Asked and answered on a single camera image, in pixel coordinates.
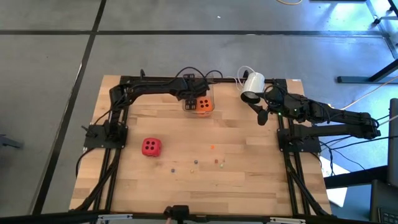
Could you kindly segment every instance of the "black metal frame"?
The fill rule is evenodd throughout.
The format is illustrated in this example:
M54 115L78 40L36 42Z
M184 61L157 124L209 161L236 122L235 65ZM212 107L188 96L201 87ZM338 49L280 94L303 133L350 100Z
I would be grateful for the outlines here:
M361 170L356 172L350 172L348 174L339 174L323 178L323 180L325 181L326 189L370 184L373 180L376 179L386 182L387 166L380 166L367 170Z
M0 134L0 147L1 146L11 146L14 148L21 148L23 146L23 143L17 142L15 140L9 139L5 137L6 135L1 135Z
M120 84L127 83L129 80L137 80L141 79L142 77L121 77L120 79ZM145 79L148 80L156 80L156 81L169 81L173 79L173 77L147 77ZM233 79L229 78L215 78L215 82L218 83L233 83ZM265 83L270 83L273 85L279 85L282 88L287 89L287 83L285 79L267 79L265 80ZM122 116L122 124L126 124L127 118L128 118L128 110L129 107L126 106L123 108L123 116ZM109 116L109 120L112 122L118 122L118 120L112 119L112 114ZM279 122L279 129L284 129L284 119L281 116L278 116L278 122ZM291 119L288 119L288 125L289 127L293 125L293 121ZM105 150L104 158L103 158L103 163L101 166L101 173L100 173L100 182L102 183L101 185L97 185L95 187L98 188L99 186L101 187L99 193L102 192L102 187L107 179L103 179L103 177L109 177L109 170L111 169L110 166L108 167L109 163L109 156L111 153L110 148L107 148ZM6 218L0 218L1 223L83 223L83 222L90 222L90 223L95 223L97 219L99 219L100 215L111 215L111 203L112 203L112 198L113 198L113 192L114 192L114 187L116 184L116 175L118 171L118 165L119 165L119 160L121 156L121 151L122 148L117 148L115 149L115 156L113 159L113 162L111 164L112 171L110 174L110 181L109 181L109 187L108 187L108 193L106 196L106 204L105 204L105 209L104 210L98 210L99 204L101 201L101 194L96 194L96 197L91 201L94 201L94 207L93 210L88 211L88 207L90 206L90 203L84 203L80 205L77 210L71 210L69 212L65 213L51 213L51 214L33 214L33 215L28 215L28 216L21 216L21 217L6 217ZM324 213L317 213L317 215L321 215L320 217L316 217L310 214L310 207L309 204L312 205L314 208L313 204L316 203L315 200L312 198L310 195L309 191L303 191L302 189L305 189L305 184L304 184L304 176L303 176L303 170L302 170L302 163L300 160L300 154L298 152L294 152L294 160L295 160L295 166L297 173L293 170L293 173L295 175L292 175L292 163L290 160L290 154L288 151L282 151L283 156L284 156L284 162L285 162L285 169L286 169L286 175L287 175L287 184L289 186L289 196L290 196L290 204L292 207L292 216L291 217L271 217L271 216L239 216L239 215L190 215L187 220L191 220L194 222L208 222L208 221L241 221L241 222L282 222L285 220L287 221L292 221L292 219L302 219L305 220L307 223L368 223L368 222L359 222L359 221L354 221L354 220L342 220L339 218L336 218L334 216L329 216L325 215ZM299 208L297 205L297 199L295 196L295 187L294 187L294 181L297 183L297 185L301 189L301 197L302 197L302 202L303 202L303 211L304 214L299 214ZM164 214L156 214L156 213L112 213L114 214L127 214L127 218L134 218L134 219L165 219Z
M391 78L386 78L392 72L398 69L398 59L395 59L389 65L378 71L371 77L337 77L338 83L363 83L363 84L382 84L388 82ZM389 84L398 84L398 79L390 82Z
M395 5L393 0L388 0L388 3L390 4L389 11L394 11L396 16L382 16L382 17L377 17L373 23L379 24L383 19L385 20L398 20L398 9L397 6Z

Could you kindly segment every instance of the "red die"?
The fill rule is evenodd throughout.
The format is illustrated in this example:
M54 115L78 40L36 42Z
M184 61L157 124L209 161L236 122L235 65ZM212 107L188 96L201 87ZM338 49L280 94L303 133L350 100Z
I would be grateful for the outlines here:
M142 153L145 156L160 156L162 142L156 138L145 138L142 143Z

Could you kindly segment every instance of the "black bracket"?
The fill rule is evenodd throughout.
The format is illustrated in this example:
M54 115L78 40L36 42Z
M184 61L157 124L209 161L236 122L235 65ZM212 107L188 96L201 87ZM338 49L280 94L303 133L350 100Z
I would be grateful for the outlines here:
M189 218L189 207L188 205L167 206L163 214L167 218L173 218L178 224L183 224L184 220Z
M194 79L195 79L195 74L193 74L193 73L184 74L182 77L184 77L184 79L191 79L191 80L194 80Z
M196 110L197 99L185 100L185 110Z
M278 129L279 149L283 152L320 152L318 137L290 139L290 129Z
M109 135L109 121L88 126L84 146L91 148L122 149L126 145L128 127L117 124L118 134Z

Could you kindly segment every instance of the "black table leg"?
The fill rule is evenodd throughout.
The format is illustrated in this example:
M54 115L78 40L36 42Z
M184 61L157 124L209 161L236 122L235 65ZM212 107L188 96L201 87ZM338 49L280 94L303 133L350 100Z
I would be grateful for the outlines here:
M6 138L4 136L0 136L0 145L2 145L2 146L11 146L11 147L16 147L16 148L22 147L22 143L19 143L17 141L11 140L11 139Z
M382 70L378 71L371 77L337 77L338 83L375 83L375 84L382 84L386 83L391 79L391 77L386 78L392 72L398 69L398 59L384 67ZM390 82L389 84L398 84L398 79Z
M325 177L326 189L335 189L340 187L349 187L354 185L370 184L372 180L387 180L387 166L375 167L367 170L350 172L348 174L339 174L331 177Z

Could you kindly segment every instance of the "black cable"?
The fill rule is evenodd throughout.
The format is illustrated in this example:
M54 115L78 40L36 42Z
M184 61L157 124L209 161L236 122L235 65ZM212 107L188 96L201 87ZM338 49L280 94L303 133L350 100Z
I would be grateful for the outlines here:
M324 142L321 142L321 141L319 141L319 142L322 143L323 145L325 145L329 149L329 153L330 153L330 169L331 169L330 176L336 175L335 171L333 171L333 153L331 152L331 147L329 147Z
M79 159L77 160L77 163L76 163L76 177L77 177L77 175L78 175L78 173L79 173L79 164L80 164L81 159L82 159L85 155L87 155L89 152L91 152L93 149L94 149L94 148L87 149L87 150L79 157Z
M269 88L271 88L271 87L277 88L281 94L284 94L286 91L285 91L282 87L277 86L277 85L269 85L269 86L267 86L266 89L264 90L264 92L263 92L264 101L266 102L266 104L268 105L268 107L270 107L270 108L275 108L275 107L280 106L280 104L279 104L279 105L273 105L272 103L269 102L269 99L267 98L267 90L268 90Z
M377 138L377 139L372 139L372 140L367 140L367 141L361 141L361 142L356 142L356 143L348 144L348 145L345 145L345 146L333 148L331 150L342 149L342 148L345 148L345 147L348 147L348 146L353 146L353 145L356 145L356 144L361 144L361 143L366 143L366 142L371 142L371 141L378 141L378 140L382 140L382 139L397 138L397 137L398 136L388 136L388 137Z
M335 115L333 115L332 117L330 117L330 119L333 119L333 118L335 118L335 117L337 117L337 116L344 116L344 114L343 114L343 113L335 114ZM375 125L375 128L378 128L378 127L380 126L378 120L383 119L383 118L380 118L380 119L362 118L362 119L369 119L369 120L373 121L373 122L376 124L376 125Z
M189 68L197 71L203 77L203 79L206 80L206 76L204 76L204 74L201 71L199 71L199 69L194 68L194 67L185 67L185 68L181 69L170 82L174 81L184 70L189 69Z
M380 121L381 119L384 119L384 118L386 118L386 117L388 117L388 116L390 116L390 115L386 115L386 116L384 116L384 117L382 117L382 118L377 119L376 121Z
M98 180L98 183L95 185L94 189L90 192L90 194L86 197L81 205L79 205L75 210L88 210L91 203L93 203L94 199L97 197L103 186L105 185L106 181L109 177L113 174L116 170L118 161L116 161L116 157L113 157L112 163L106 169L106 172L102 178Z
M269 85L266 87L266 89L264 90L264 94L267 92L267 90L269 88L277 88L279 91L281 91L282 93L285 93L286 95L290 96L292 99L297 100L297 101L307 101L308 99L298 99L295 96L291 95L288 91L286 91L285 89L283 89L282 87L278 86L278 85Z
M335 151L335 152L337 152L338 154L340 154L341 156L343 156L346 160L348 160L348 161L350 161L350 162L353 162L353 163L359 165L363 170L366 170L361 164L359 164L358 162L352 161L351 159L348 159L348 158L347 158L346 156L344 156L341 152L339 152L339 151Z
M96 125L96 124L100 121L101 118L105 117L105 116L106 116L108 113L110 113L110 112L111 112L111 109L109 109L107 112L105 112L105 114L102 114L102 115L94 122L93 125Z
M329 144L329 143L334 142L334 141L339 141L339 140L343 140L343 139L348 139L348 138L351 138L351 137L352 137L352 136L347 136L347 137L343 137L343 138L339 138L339 139L334 139L334 140L328 141L328 142L326 142L326 143L324 143L324 144Z
M212 71L206 73L205 77L207 77L211 72L219 73L219 75L221 75L221 78L224 78L223 74L219 70L212 70Z
M318 155L316 155L315 154L315 152L310 152L313 156L315 156L318 160L319 160L319 163L321 164L321 170L322 170L322 161L321 161L321 159L319 158L319 156Z

